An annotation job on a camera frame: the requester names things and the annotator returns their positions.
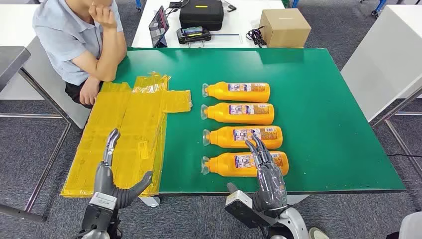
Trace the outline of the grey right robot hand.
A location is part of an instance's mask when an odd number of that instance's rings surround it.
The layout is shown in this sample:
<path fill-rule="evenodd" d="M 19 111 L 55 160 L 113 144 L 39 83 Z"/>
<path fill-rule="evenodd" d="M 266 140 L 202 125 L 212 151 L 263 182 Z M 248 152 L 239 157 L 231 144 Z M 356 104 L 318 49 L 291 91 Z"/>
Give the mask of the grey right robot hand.
<path fill-rule="evenodd" d="M 257 170 L 258 191 L 253 194 L 254 209 L 262 211 L 279 211 L 288 207 L 287 191 L 281 169 L 274 163 L 273 157 L 264 142 L 256 135 L 245 144 L 252 153 Z"/>

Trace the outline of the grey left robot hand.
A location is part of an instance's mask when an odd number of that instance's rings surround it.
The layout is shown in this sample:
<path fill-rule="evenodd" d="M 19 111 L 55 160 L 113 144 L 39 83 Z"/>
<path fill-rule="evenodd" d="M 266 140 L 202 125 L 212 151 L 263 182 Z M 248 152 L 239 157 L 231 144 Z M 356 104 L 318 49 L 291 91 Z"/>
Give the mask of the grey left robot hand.
<path fill-rule="evenodd" d="M 108 135 L 103 160 L 98 164 L 94 182 L 94 192 L 103 193 L 116 198 L 117 209 L 128 207 L 151 183 L 152 171 L 147 171 L 142 180 L 129 189 L 122 189 L 115 185 L 112 173 L 112 159 L 116 143 L 120 138 L 117 128 Z"/>

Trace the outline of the person's left hand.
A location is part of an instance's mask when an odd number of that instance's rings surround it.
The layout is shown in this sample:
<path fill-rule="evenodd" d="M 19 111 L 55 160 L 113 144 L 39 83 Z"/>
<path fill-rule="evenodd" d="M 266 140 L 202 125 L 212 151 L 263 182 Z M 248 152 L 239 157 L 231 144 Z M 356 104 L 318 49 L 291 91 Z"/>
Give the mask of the person's left hand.
<path fill-rule="evenodd" d="M 83 105 L 94 105 L 100 90 L 100 80 L 89 76 L 80 90 L 80 103 Z"/>

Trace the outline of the person's right hand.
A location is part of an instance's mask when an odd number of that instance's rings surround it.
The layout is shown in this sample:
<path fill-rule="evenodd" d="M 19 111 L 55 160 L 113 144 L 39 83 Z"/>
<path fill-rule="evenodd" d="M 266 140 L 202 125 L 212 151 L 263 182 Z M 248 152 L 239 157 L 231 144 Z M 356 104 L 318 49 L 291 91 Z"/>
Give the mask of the person's right hand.
<path fill-rule="evenodd" d="M 111 9 L 112 0 L 94 0 L 89 7 L 89 14 L 103 28 L 116 28 L 116 20 Z"/>

